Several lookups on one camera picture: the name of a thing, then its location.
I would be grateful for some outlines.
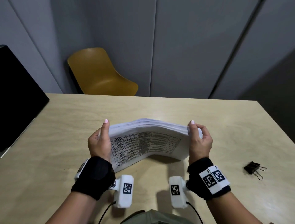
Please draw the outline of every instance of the stack of paper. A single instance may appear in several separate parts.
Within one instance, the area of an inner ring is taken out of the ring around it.
[[[150,156],[164,155],[179,160],[189,155],[188,127],[152,119],[111,125],[111,163],[115,172]]]

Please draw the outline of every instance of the hand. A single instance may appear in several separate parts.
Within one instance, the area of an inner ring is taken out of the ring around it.
[[[102,127],[94,132],[88,139],[90,155],[99,156],[111,162],[111,140],[109,137],[110,123],[105,119]]]
[[[188,127],[191,133],[191,142],[189,145],[189,165],[191,165],[201,158],[209,157],[213,139],[204,125],[195,124],[194,121],[190,121]],[[202,130],[202,139],[200,139],[198,128]]]

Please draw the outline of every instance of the black monitor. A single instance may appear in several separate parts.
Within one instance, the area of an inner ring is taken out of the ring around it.
[[[6,45],[0,45],[0,76],[1,158],[45,107],[49,98]]]

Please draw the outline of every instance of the black wrist strap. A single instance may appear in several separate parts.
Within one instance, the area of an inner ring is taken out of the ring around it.
[[[112,164],[98,156],[91,157],[71,191],[77,191],[99,200],[116,180]]]
[[[206,201],[212,198],[220,197],[231,191],[230,186],[225,186],[217,193],[211,194],[199,175],[199,173],[211,166],[213,166],[213,163],[209,158],[201,158],[192,163],[187,169],[187,172],[189,173],[189,180],[186,183],[187,188]]]

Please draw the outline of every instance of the chair backrest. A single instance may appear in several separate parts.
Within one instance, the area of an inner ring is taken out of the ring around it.
[[[75,52],[68,58],[68,64],[83,92],[93,82],[122,78],[103,48],[87,48]]]

